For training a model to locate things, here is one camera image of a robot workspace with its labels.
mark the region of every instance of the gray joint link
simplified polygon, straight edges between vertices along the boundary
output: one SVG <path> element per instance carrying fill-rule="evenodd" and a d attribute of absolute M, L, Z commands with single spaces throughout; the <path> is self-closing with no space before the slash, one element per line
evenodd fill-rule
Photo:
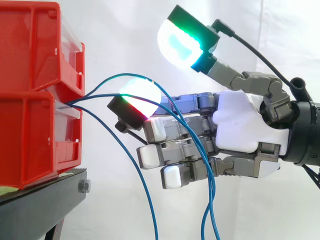
<path fill-rule="evenodd" d="M 290 97 L 282 89 L 281 80 L 274 75 L 247 71 L 241 74 L 217 59 L 207 76 L 230 90 L 242 90 L 248 94 L 263 96 L 268 124 L 284 119 L 292 113 Z"/>
<path fill-rule="evenodd" d="M 212 163 L 212 161 L 214 161 L 215 159 L 216 159 L 215 157 L 210 157 L 209 163 Z M 189 183 L 199 181 L 199 180 L 204 180 L 208 177 L 207 168 L 202 159 L 195 160 L 195 161 L 186 161 L 186 162 L 181 162 L 174 165 L 165 166 L 160 171 L 162 187 L 164 189 L 172 188 L 170 186 L 170 183 L 166 182 L 166 176 L 165 176 L 166 170 L 172 167 L 178 168 L 178 175 L 180 178 L 179 179 L 180 184 L 178 185 L 178 187 L 183 187 L 185 185 L 188 185 Z"/>
<path fill-rule="evenodd" d="M 180 95 L 172 97 L 172 99 L 182 114 L 201 113 L 204 115 L 210 115 L 218 108 L 218 96 L 211 92 Z M 167 97 L 162 97 L 161 104 L 172 112 L 177 112 Z M 153 116 L 167 114 L 168 113 L 164 109 L 158 107 Z"/>
<path fill-rule="evenodd" d="M 223 159 L 224 163 L 233 163 L 233 168 L 226 169 L 225 172 L 237 176 L 252 178 L 259 177 L 261 161 L 278 162 L 280 145 L 260 142 L 256 155 L 251 154 L 228 156 Z"/>
<path fill-rule="evenodd" d="M 215 154 L 215 146 L 211 137 L 199 138 L 205 151 L 210 155 Z M 161 155 L 166 165 L 197 160 L 201 155 L 192 139 L 170 141 L 161 144 Z"/>
<path fill-rule="evenodd" d="M 185 121 L 197 136 L 211 136 L 213 134 L 212 119 L 210 117 L 189 116 L 185 118 Z M 176 119 L 153 118 L 145 121 L 143 124 L 143 130 L 148 143 L 157 142 L 155 134 L 159 132 L 159 129 L 163 129 L 165 132 L 164 139 L 159 142 L 168 142 L 190 137 L 188 130 Z"/>
<path fill-rule="evenodd" d="M 215 177 L 227 175 L 226 170 L 232 169 L 234 164 L 232 162 L 224 162 L 221 158 L 210 157 L 209 162 L 211 163 L 213 175 Z"/>

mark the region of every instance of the green light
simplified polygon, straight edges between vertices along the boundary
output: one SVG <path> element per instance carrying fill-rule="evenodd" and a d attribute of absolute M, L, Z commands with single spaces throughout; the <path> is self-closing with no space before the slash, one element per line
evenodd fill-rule
<path fill-rule="evenodd" d="M 191 67 L 204 52 L 197 40 L 169 20 L 160 27 L 157 40 L 162 54 L 177 67 Z"/>
<path fill-rule="evenodd" d="M 147 79 L 139 77 L 131 79 L 123 88 L 121 88 L 120 94 L 130 94 L 149 99 L 157 103 L 161 102 L 160 89 Z M 158 108 L 157 105 L 129 96 L 123 96 L 123 98 L 147 118 L 154 114 Z"/>

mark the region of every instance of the white background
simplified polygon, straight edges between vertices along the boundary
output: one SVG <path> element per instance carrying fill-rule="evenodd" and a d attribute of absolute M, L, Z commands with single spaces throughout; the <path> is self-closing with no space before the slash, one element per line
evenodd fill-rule
<path fill-rule="evenodd" d="M 220 18 L 258 48 L 289 79 L 305 78 L 320 101 L 319 3 L 314 0 L 60 0 L 64 17 L 85 44 L 86 92 L 103 79 L 131 72 L 160 83 L 172 96 L 218 92 L 223 88 L 192 70 L 168 63 L 157 32 L 176 4 L 206 25 Z M 270 71 L 236 40 L 221 36 L 215 55 L 238 71 Z M 127 78 L 99 93 L 117 93 Z M 113 130 L 110 99 L 86 102 Z M 140 143 L 118 134 L 137 158 Z M 154 229 L 148 201 L 130 159 L 109 133 L 84 114 L 83 168 L 91 192 L 66 218 L 61 240 L 150 240 Z M 160 240 L 200 239 L 208 202 L 206 180 L 164 190 L 160 169 L 142 171 L 152 197 Z M 302 168 L 281 162 L 263 179 L 216 178 L 214 210 L 222 240 L 319 239 L 320 191 Z M 215 239 L 210 221 L 206 238 Z"/>

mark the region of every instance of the red plastic bin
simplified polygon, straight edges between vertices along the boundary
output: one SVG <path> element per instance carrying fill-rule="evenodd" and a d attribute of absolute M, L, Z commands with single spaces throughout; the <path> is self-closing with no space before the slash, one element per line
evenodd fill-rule
<path fill-rule="evenodd" d="M 23 189 L 81 164 L 81 111 L 49 92 L 2 92 L 0 109 L 0 186 Z"/>
<path fill-rule="evenodd" d="M 62 103 L 85 93 L 85 46 L 56 2 L 0 1 L 0 92 L 48 91 Z"/>

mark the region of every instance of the metal bolt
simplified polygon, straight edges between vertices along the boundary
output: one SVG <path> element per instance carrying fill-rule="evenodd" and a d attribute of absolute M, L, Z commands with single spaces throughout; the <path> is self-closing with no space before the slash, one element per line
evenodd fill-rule
<path fill-rule="evenodd" d="M 86 179 L 86 180 L 80 180 L 78 184 L 78 191 L 79 193 L 89 193 L 91 190 L 91 181 Z"/>

